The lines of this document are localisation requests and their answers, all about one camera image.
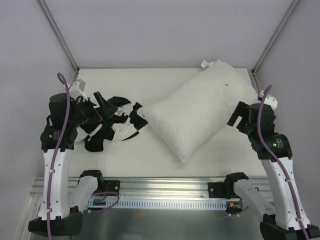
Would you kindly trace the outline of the white pillow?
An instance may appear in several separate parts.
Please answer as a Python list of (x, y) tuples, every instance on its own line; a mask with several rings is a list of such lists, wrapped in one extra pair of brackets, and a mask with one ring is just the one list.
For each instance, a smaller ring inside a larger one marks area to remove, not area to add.
[(196, 150), (218, 132), (239, 102), (257, 102), (258, 94), (228, 63), (203, 62), (205, 68), (160, 101), (137, 112), (187, 163)]

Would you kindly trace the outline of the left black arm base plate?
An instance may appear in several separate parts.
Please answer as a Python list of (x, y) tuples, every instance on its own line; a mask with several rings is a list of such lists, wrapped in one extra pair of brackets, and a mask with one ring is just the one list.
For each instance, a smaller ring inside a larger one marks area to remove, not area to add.
[(110, 179), (105, 179), (103, 181), (102, 187), (100, 188), (101, 192), (107, 192), (104, 193), (104, 196), (114, 196), (112, 193), (120, 193), (120, 181), (119, 180), (110, 180)]

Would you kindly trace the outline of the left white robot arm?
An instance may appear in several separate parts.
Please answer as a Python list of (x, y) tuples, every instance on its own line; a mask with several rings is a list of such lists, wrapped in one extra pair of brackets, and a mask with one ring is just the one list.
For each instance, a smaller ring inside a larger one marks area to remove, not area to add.
[(44, 159), (42, 203), (37, 217), (28, 223), (28, 231), (52, 239), (55, 236), (77, 236), (83, 226), (83, 211), (91, 196), (115, 196), (107, 191), (100, 170), (85, 170), (71, 195), (68, 194), (70, 159), (77, 129), (85, 124), (108, 120), (118, 110), (95, 92), (97, 105), (83, 96), (72, 98), (59, 93), (49, 99), (50, 114), (40, 136)]

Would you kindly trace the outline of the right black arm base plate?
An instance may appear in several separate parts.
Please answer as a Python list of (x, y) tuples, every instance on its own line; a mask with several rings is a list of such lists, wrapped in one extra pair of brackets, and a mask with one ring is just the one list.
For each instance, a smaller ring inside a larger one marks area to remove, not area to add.
[(209, 198), (222, 199), (239, 199), (240, 197), (234, 192), (234, 185), (224, 182), (208, 182)]

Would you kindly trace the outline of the black white checkered pillowcase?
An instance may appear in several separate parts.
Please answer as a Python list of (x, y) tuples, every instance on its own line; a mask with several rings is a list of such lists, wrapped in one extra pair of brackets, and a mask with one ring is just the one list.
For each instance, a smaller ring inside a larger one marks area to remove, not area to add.
[(75, 142), (84, 142), (89, 152), (102, 152), (104, 141), (117, 142), (130, 140), (140, 134), (148, 122), (138, 115), (142, 105), (127, 98), (114, 96), (107, 100), (117, 107), (117, 112), (108, 120), (86, 124), (77, 128)]

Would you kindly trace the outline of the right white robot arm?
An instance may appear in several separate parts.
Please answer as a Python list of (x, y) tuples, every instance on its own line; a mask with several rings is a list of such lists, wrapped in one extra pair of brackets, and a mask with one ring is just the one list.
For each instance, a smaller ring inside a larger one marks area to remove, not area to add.
[(293, 171), (292, 150), (288, 138), (275, 132), (276, 116), (268, 104), (248, 105), (240, 101), (227, 125), (246, 134), (252, 149), (266, 172), (273, 197), (270, 204), (253, 187), (243, 172), (226, 175), (224, 194), (227, 199), (238, 196), (260, 219), (259, 229), (265, 240), (312, 240), (320, 236), (320, 228), (311, 224), (299, 197)]

